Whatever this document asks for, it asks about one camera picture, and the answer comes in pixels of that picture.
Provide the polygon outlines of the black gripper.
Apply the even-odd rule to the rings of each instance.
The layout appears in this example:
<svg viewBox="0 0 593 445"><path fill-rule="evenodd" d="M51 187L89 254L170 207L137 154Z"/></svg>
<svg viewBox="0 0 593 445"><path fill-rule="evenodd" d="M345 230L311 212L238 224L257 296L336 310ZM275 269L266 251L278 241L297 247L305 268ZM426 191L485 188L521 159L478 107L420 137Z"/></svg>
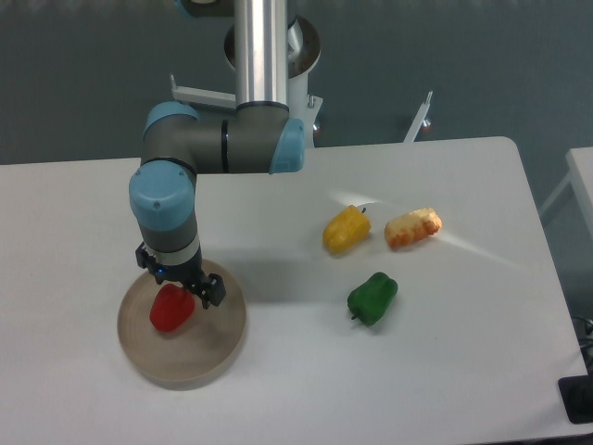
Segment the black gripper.
<svg viewBox="0 0 593 445"><path fill-rule="evenodd" d="M222 277L216 273L204 274L202 270L202 252L199 248L188 261L177 265L165 265L157 261L142 242L135 250L135 258L141 269L154 276L158 285L165 281L180 283L201 301L202 307L218 307L226 297L226 288Z"/></svg>

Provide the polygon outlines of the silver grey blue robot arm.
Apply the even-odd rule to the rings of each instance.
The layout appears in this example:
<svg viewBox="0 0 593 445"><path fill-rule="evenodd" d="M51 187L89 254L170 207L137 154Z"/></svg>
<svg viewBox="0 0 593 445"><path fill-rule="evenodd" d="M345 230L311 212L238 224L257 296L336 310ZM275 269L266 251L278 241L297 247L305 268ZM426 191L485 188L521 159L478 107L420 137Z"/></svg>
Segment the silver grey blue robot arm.
<svg viewBox="0 0 593 445"><path fill-rule="evenodd" d="M196 179L302 169L322 106L309 92L321 41L289 1L182 1L178 7L193 18L233 19L224 51L235 90L173 85L172 100L150 110L141 164L129 183L143 238L135 257L158 283L178 283L209 307L223 301L226 288L202 268Z"/></svg>

